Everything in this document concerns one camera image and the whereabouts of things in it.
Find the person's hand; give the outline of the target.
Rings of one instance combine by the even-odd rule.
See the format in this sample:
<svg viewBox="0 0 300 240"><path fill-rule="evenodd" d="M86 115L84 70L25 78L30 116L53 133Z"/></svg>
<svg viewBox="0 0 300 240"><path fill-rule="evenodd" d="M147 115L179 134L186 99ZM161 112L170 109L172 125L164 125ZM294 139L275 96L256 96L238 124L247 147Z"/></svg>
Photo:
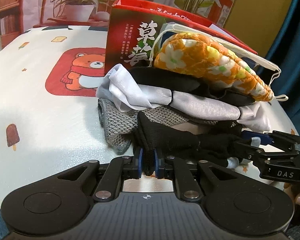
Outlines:
<svg viewBox="0 0 300 240"><path fill-rule="evenodd" d="M284 183L284 192L289 195L294 204L300 205L300 184L293 185L289 183Z"/></svg>

